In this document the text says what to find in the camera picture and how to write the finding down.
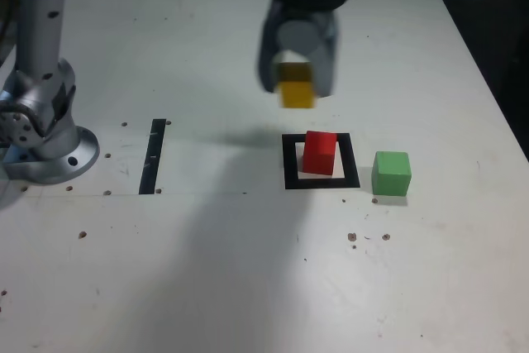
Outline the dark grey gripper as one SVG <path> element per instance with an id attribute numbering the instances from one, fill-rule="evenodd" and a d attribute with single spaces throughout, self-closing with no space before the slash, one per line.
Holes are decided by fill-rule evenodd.
<path id="1" fill-rule="evenodd" d="M 280 47 L 307 60 L 312 69 L 313 89 L 318 97 L 331 96 L 337 37 L 334 12 L 301 10 L 273 0 L 262 26 L 257 62 L 263 90 L 272 93 L 275 89 L 273 63 Z"/>

